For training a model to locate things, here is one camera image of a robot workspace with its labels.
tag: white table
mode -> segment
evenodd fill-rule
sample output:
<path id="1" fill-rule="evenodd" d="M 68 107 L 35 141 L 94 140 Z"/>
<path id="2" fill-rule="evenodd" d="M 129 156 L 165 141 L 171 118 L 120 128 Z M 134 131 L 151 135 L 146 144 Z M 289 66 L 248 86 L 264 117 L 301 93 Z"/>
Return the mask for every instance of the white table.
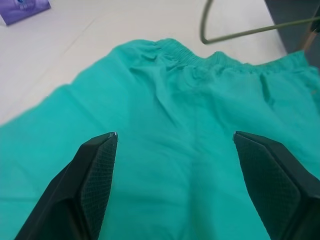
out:
<path id="1" fill-rule="evenodd" d="M 201 57 L 223 51 L 251 64 L 286 55 L 275 30 L 203 45 L 199 25 L 205 2 L 52 0 L 52 9 L 0 27 L 0 124 L 134 39 L 175 38 Z M 264 0 L 215 0 L 206 32 L 212 38 L 272 24 Z"/>

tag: purple box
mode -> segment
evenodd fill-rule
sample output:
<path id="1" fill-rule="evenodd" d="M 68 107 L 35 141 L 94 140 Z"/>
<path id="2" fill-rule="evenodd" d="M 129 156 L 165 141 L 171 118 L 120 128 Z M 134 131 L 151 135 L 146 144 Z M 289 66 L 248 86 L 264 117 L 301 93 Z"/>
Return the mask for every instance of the purple box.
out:
<path id="1" fill-rule="evenodd" d="M 44 10 L 49 0 L 0 0 L 0 25 L 10 25 Z"/>

